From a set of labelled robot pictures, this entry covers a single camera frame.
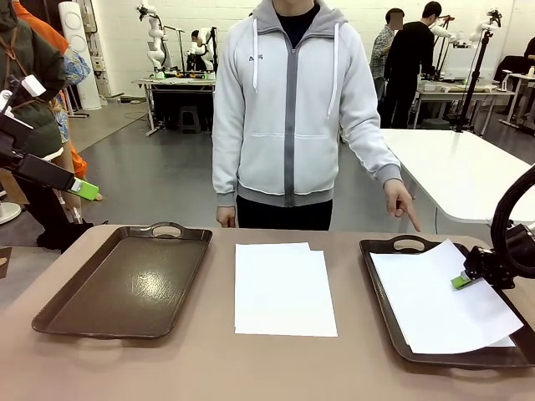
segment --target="brick wall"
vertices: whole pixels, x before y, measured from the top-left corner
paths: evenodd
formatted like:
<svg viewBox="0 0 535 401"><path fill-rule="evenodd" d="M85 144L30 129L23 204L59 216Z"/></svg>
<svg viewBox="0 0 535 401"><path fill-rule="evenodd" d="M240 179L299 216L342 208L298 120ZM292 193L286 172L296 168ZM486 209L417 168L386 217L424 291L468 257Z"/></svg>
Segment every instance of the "brick wall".
<svg viewBox="0 0 535 401"><path fill-rule="evenodd" d="M165 25L186 31L182 34L184 50L189 48L192 30L217 26L222 52L228 29L245 18L259 0L151 0L150 3L158 7ZM342 9L349 22L360 32L369 53L377 33L385 23L385 13L389 8L403 8L405 21L417 20L427 1L327 0L327 3L330 7ZM146 43L150 40L148 22L141 23L137 18L135 0L93 0L93 4L112 92L141 94L130 82L147 76L151 71L151 64L146 57ZM535 36L532 35L535 33L535 0L442 0L441 4L444 13L457 18L450 30L462 31L465 37L473 32L476 23L484 18L489 8L498 7L504 16L504 28L495 34L490 45L495 49L493 53L498 54L497 58L502 53L523 52L529 38ZM509 29L511 18L518 23ZM173 32L169 32L168 36L170 52L179 63L177 38Z"/></svg>

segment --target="white jacket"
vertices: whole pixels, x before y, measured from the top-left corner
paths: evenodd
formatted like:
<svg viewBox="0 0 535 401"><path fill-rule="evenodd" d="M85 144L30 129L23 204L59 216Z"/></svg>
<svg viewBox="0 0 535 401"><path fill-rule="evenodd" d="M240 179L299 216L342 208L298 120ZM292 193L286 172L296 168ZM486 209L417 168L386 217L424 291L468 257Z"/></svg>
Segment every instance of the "white jacket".
<svg viewBox="0 0 535 401"><path fill-rule="evenodd" d="M213 126L219 206L233 206L236 193L286 207L331 200L340 125L374 178L400 180L360 36L339 10L319 4L295 49L271 0L228 32Z"/></svg>

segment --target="electrical box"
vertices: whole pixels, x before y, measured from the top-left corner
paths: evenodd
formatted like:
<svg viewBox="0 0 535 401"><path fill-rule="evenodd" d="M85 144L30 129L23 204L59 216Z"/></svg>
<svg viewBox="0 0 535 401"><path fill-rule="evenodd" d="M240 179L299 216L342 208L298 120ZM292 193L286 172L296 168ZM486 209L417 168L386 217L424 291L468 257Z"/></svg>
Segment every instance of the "electrical box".
<svg viewBox="0 0 535 401"><path fill-rule="evenodd" d="M91 63L93 64L93 71L97 73L104 73L106 71L106 64L104 63L104 57L92 56Z"/></svg>
<svg viewBox="0 0 535 401"><path fill-rule="evenodd" d="M82 21L86 33L97 32L97 22L94 20L94 15L92 13L88 13L86 10L82 9Z"/></svg>
<svg viewBox="0 0 535 401"><path fill-rule="evenodd" d="M95 78L97 81L97 89L99 90L100 96L104 96L105 98L111 97L110 83L108 82L108 79L104 78L104 76L100 78Z"/></svg>

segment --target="stack of paper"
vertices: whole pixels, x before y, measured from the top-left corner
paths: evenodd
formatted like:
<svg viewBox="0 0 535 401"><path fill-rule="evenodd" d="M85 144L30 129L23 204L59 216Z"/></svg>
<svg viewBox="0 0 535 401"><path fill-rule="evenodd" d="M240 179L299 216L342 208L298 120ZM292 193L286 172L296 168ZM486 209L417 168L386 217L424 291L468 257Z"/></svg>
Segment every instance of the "stack of paper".
<svg viewBox="0 0 535 401"><path fill-rule="evenodd" d="M237 334L337 337L324 253L236 245L234 323Z"/></svg>
<svg viewBox="0 0 535 401"><path fill-rule="evenodd" d="M420 255L372 254L375 268L413 353L466 353L514 346L522 322L481 280L455 290L465 257L451 241Z"/></svg>

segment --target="orange clothing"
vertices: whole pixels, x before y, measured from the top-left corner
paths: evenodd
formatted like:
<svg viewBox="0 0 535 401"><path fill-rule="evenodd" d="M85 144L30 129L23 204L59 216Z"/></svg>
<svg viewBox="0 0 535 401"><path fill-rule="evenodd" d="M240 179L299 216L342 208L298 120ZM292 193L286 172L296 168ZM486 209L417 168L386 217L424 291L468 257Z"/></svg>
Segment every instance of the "orange clothing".
<svg viewBox="0 0 535 401"><path fill-rule="evenodd" d="M48 43L59 50L61 54L65 54L65 51L67 51L67 48L69 47L69 41L66 38L61 36L58 31L46 22L34 17L20 2L13 2L13 8L19 19L26 22L35 32L40 34ZM80 179L84 178L87 171L87 163L78 153L76 153L72 141L70 143L70 153L73 156L74 172L76 176Z"/></svg>

